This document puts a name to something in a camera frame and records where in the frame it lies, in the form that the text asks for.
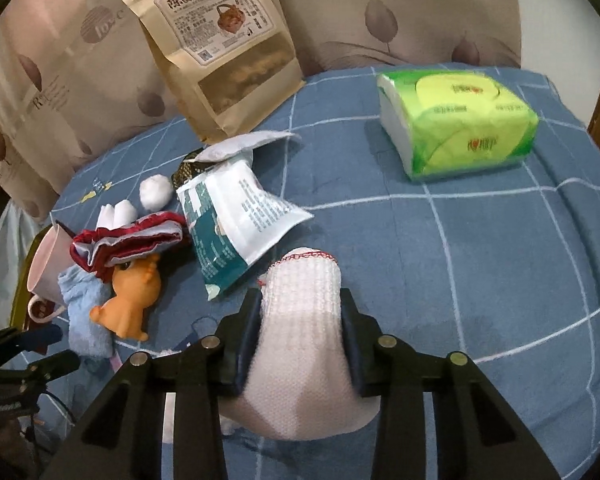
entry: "mug handle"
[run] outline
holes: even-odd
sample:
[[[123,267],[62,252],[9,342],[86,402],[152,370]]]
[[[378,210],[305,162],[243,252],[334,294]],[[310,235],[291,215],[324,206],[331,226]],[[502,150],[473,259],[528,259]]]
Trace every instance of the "mug handle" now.
[[[45,301],[43,298],[40,298],[39,295],[34,294],[33,297],[29,300],[29,303],[27,304],[27,312],[29,313],[29,317],[30,319],[34,322],[34,323],[46,323],[48,321],[51,321],[53,318],[55,318],[56,316],[60,316],[60,314],[62,314],[65,310],[66,307],[64,305],[59,306],[58,308],[56,308],[51,314],[49,314],[48,316],[45,317],[36,317],[33,315],[33,313],[31,312],[31,309],[33,308],[33,306],[38,303],[38,302],[42,302]]]

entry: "orange toy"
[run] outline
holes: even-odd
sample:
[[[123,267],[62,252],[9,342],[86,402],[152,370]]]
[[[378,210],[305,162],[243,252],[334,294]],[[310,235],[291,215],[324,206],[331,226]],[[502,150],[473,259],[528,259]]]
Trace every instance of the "orange toy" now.
[[[89,318],[118,337],[146,341],[149,335],[142,331],[142,311],[154,304],[160,295],[160,274],[157,269],[159,254],[150,254],[113,270],[115,297],[103,306],[94,306]]]

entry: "red cloth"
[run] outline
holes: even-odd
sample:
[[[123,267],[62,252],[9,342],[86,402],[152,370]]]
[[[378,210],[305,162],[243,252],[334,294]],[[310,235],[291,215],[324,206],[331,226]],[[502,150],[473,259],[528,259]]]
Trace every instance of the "red cloth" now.
[[[118,229],[84,230],[74,238],[69,252],[84,270],[95,272],[108,282],[115,264],[163,252],[184,240],[187,240],[184,216],[161,211]]]

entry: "snack bag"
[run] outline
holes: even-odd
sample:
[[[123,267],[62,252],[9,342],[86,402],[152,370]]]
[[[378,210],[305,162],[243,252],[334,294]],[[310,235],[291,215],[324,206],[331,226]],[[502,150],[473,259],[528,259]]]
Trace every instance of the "snack bag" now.
[[[124,0],[203,142],[252,130],[303,85],[278,0]]]
[[[239,153],[177,190],[209,300],[227,290],[293,226],[314,216],[264,191]]]
[[[398,70],[377,81],[380,121],[410,178],[480,170],[531,151],[538,116],[488,76]]]

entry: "light blue towel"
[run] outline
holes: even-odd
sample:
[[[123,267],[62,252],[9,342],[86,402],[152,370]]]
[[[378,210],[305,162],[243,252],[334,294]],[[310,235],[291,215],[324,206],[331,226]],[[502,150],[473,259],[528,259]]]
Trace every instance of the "light blue towel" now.
[[[94,306],[112,297],[111,285],[77,264],[60,273],[58,285],[69,315],[69,348],[81,356],[111,357],[111,332],[89,319]]]

